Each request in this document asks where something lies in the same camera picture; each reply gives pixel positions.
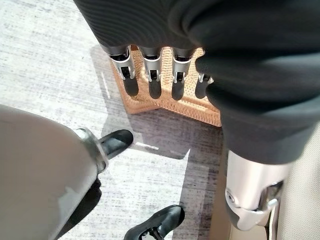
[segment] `black rubber tip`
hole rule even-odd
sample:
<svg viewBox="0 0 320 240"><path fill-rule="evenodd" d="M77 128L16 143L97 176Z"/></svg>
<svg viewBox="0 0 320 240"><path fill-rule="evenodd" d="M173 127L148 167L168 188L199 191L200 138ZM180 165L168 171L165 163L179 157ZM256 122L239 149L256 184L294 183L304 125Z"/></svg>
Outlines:
<svg viewBox="0 0 320 240"><path fill-rule="evenodd" d="M161 81L152 80L149 82L149 94L153 99L160 98L162 93Z"/></svg>
<svg viewBox="0 0 320 240"><path fill-rule="evenodd" d="M196 82L194 94L197 99L203 99L206 96L206 88L208 83L206 81L203 82Z"/></svg>
<svg viewBox="0 0 320 240"><path fill-rule="evenodd" d="M184 96L185 84L178 81L177 83L172 83L171 95L172 98L176 101L182 99Z"/></svg>
<svg viewBox="0 0 320 240"><path fill-rule="evenodd" d="M122 129L102 137L99 141L108 159L112 159L133 143L134 136L129 130Z"/></svg>
<svg viewBox="0 0 320 240"><path fill-rule="evenodd" d="M139 87L136 77L134 77L134 79L126 78L125 80L123 80L123 84L124 89L129 96L134 97L138 95Z"/></svg>
<svg viewBox="0 0 320 240"><path fill-rule="evenodd" d="M153 214L147 221L131 228L126 232L124 240L141 240L146 231L156 229L161 239L177 228L185 219L182 206L171 205Z"/></svg>

